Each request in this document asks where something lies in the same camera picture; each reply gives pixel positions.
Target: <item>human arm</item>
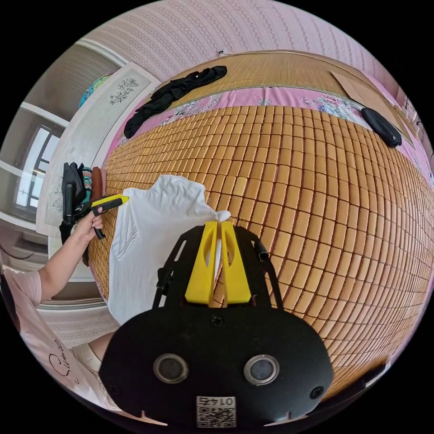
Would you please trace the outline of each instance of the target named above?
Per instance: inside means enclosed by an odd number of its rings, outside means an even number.
[[[101,215],[90,212],[82,218],[65,244],[39,270],[41,278],[41,303],[57,295],[68,283],[83,256],[89,242],[95,236],[95,228],[102,229]]]

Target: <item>pink wall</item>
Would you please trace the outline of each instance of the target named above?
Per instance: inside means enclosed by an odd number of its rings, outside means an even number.
[[[161,81],[228,53],[299,50],[373,75],[396,97],[399,86],[365,48],[328,22],[270,0],[163,0],[103,24],[86,38],[140,65]]]

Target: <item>wall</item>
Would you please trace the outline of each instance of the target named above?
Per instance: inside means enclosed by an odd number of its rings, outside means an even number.
[[[40,124],[40,118],[27,110],[19,109],[3,141],[0,160],[22,169],[30,142]]]
[[[269,0],[157,1],[90,32],[161,81],[214,59],[217,51],[299,50],[367,72],[396,96],[398,84],[358,42],[326,21]]]
[[[70,121],[86,89],[104,74],[118,69],[102,55],[74,45],[48,68],[25,101]]]

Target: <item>white cabinet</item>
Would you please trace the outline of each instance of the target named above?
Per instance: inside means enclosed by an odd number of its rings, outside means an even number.
[[[119,127],[160,84],[130,62],[110,76],[78,110],[62,134],[44,176],[36,215],[37,232],[60,237],[63,164],[101,165]]]

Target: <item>person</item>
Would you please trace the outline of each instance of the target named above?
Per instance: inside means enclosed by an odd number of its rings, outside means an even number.
[[[55,380],[107,410],[144,422],[165,425],[146,418],[144,414],[137,418],[123,412],[107,393],[98,371],[113,333],[69,349],[48,327],[36,309],[39,304],[53,298],[65,287],[94,238],[95,228],[103,228],[102,216],[95,217],[93,213],[89,213],[78,222],[65,244],[38,271],[14,272],[3,269],[0,261],[2,297],[21,338]]]

